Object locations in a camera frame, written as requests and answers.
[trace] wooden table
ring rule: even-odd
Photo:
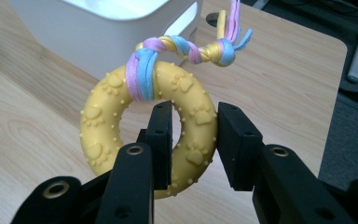
[[[204,2],[198,46],[214,40],[215,29],[205,17],[220,9],[229,10],[229,1]],[[345,45],[246,6],[241,26],[255,33],[230,67],[183,67],[204,84],[215,105],[240,107],[266,144],[290,147],[317,175]],[[81,152],[78,127],[79,111],[96,83],[41,47],[0,0],[0,223],[8,223],[31,191],[53,176],[71,175],[82,183],[94,177]],[[132,104],[126,110],[121,123],[126,143],[146,127],[151,108]],[[156,223],[257,223],[251,197],[229,187],[216,153],[198,184],[175,198],[156,201]]]

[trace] colorful rope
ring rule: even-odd
[[[235,60],[235,51],[244,49],[252,36],[249,29],[241,41],[238,39],[241,2],[231,0],[231,14],[226,21],[226,12],[219,13],[217,21],[217,40],[204,48],[197,48],[193,43],[179,35],[151,37],[137,46],[136,51],[127,62],[126,80],[132,100],[153,101],[153,67],[158,54],[164,51],[176,54],[193,64],[212,62],[226,67]]]

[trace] yellow rubber ring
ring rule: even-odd
[[[81,111],[80,139],[86,161],[96,175],[112,169],[123,146],[119,122],[132,102],[125,66],[106,74],[91,91]],[[172,184],[155,190],[155,198],[175,196],[196,183],[212,161],[217,135],[217,115],[200,82],[173,63],[156,62],[153,72],[155,99],[171,100],[182,131],[172,151]]]

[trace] gray carpet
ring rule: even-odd
[[[255,0],[242,0],[252,6]],[[348,47],[340,88],[358,91],[358,83],[346,79],[358,42],[358,10],[326,0],[269,0],[264,11],[331,35]],[[338,94],[319,178],[346,189],[358,179],[358,101]]]

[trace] braided rope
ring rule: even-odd
[[[153,67],[158,54],[164,51],[176,54],[190,63],[207,63],[221,67],[231,65],[235,51],[246,47],[253,31],[249,29],[242,40],[234,45],[241,28],[239,26],[240,6],[238,0],[231,0],[231,14],[226,21],[226,12],[220,11],[217,21],[217,40],[203,48],[185,40],[179,35],[150,37],[136,47],[127,63],[126,79],[129,92],[134,101],[153,101]]]

